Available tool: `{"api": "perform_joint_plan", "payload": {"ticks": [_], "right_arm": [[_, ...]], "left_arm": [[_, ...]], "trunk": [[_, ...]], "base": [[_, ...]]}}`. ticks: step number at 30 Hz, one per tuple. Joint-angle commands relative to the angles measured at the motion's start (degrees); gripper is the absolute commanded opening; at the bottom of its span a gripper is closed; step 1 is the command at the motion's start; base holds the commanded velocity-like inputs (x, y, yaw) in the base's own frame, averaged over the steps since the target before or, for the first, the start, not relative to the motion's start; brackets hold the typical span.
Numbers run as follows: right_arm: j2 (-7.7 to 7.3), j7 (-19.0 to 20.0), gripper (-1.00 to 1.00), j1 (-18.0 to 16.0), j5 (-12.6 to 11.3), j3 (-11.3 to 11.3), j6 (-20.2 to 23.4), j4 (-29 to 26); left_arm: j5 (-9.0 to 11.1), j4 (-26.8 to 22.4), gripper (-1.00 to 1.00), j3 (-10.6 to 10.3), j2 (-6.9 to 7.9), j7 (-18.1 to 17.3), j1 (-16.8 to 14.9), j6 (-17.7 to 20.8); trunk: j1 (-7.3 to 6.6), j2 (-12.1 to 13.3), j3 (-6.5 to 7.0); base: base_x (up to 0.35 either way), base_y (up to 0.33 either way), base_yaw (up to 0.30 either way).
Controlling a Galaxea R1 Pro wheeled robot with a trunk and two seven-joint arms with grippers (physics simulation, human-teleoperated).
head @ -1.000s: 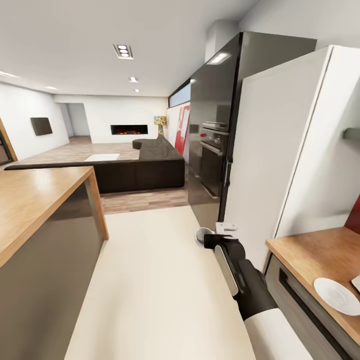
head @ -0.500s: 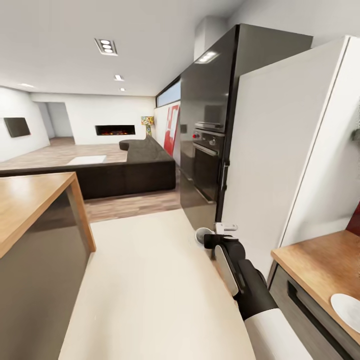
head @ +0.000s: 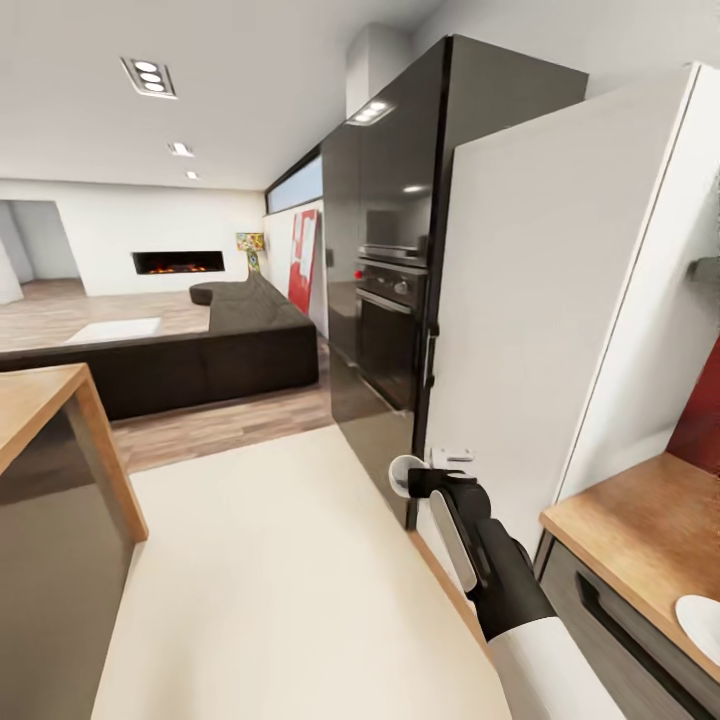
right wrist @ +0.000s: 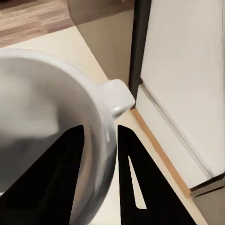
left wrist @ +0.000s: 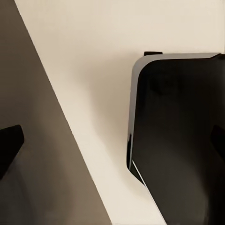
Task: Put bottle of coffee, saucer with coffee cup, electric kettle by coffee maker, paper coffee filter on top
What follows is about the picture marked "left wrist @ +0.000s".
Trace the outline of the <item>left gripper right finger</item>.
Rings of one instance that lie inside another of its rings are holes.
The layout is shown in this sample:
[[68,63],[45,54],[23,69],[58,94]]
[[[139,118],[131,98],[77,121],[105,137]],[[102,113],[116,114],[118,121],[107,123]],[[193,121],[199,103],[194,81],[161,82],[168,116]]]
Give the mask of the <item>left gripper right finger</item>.
[[221,158],[225,161],[225,126],[221,125],[214,125],[210,142],[219,153]]

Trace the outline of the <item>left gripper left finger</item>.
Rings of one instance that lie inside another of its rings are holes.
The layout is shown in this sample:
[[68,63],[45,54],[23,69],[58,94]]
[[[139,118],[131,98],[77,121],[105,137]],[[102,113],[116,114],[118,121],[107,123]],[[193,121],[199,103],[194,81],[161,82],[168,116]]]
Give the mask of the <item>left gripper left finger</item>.
[[20,125],[0,130],[0,181],[24,143]]

